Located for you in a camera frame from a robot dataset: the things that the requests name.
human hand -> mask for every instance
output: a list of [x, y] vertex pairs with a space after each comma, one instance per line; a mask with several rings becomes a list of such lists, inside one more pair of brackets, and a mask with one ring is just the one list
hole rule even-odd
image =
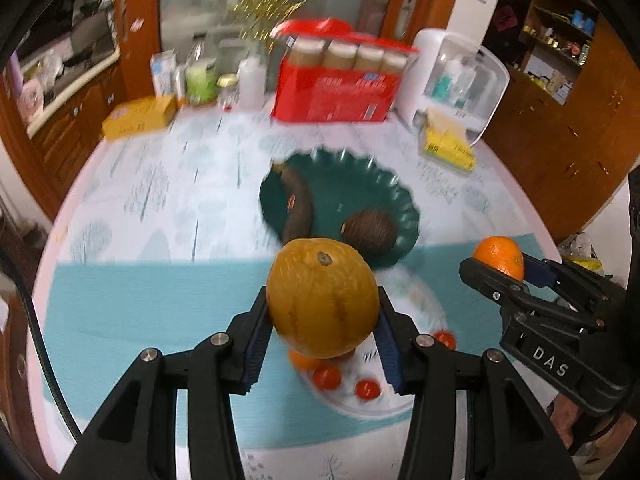
[[[567, 448], [571, 446], [574, 441], [572, 428], [579, 416], [580, 408], [567, 397], [559, 394], [554, 399], [554, 412], [551, 415], [551, 423], [556, 428], [564, 446]], [[600, 426], [596, 428], [596, 431], [603, 429], [609, 422], [610, 419], [604, 420]], [[635, 426], [636, 421], [633, 417], [628, 413], [623, 413], [613, 428], [594, 442], [596, 451], [590, 460], [604, 458], [618, 452], [633, 432]]]

red box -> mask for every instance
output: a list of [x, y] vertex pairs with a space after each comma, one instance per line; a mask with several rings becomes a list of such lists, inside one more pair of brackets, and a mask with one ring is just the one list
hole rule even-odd
[[400, 79], [361, 70], [293, 66], [285, 58], [272, 115], [291, 123], [384, 121]]
[[[310, 36], [372, 44], [407, 55], [417, 53], [402, 43], [353, 32], [347, 23], [333, 18], [289, 20], [277, 25], [271, 36]], [[276, 102], [271, 112], [273, 117], [285, 122], [382, 122], [402, 79], [398, 75], [362, 70], [294, 66], [288, 58], [285, 56], [280, 65]]]

cup storage box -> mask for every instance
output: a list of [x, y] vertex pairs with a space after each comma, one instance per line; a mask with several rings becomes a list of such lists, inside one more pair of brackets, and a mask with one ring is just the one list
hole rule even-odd
[[289, 20], [273, 117], [293, 123], [384, 121], [417, 50], [353, 32], [340, 20]]

yellow box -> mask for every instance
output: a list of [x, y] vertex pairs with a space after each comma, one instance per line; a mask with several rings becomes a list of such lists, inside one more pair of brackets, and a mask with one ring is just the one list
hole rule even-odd
[[174, 96], [143, 97], [118, 105], [102, 122], [105, 139], [115, 140], [148, 130], [161, 130], [174, 118]]

blue placemat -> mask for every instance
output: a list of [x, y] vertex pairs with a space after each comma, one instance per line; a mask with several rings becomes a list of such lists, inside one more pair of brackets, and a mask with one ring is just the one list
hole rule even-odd
[[[523, 251], [542, 252], [533, 235], [516, 238]], [[460, 282], [458, 265], [476, 242], [413, 250], [403, 261], [434, 292], [458, 349], [482, 353], [498, 345], [497, 307]], [[148, 346], [164, 354], [195, 346], [248, 310], [271, 266], [261, 262], [208, 264], [63, 264], [56, 268], [45, 341], [62, 392], [75, 416], [90, 419], [122, 373]], [[51, 400], [44, 386], [47, 399]], [[232, 398], [238, 443], [273, 449], [355, 436], [406, 419], [357, 420], [317, 400], [272, 337], [260, 380]], [[186, 444], [184, 404], [178, 444]]]

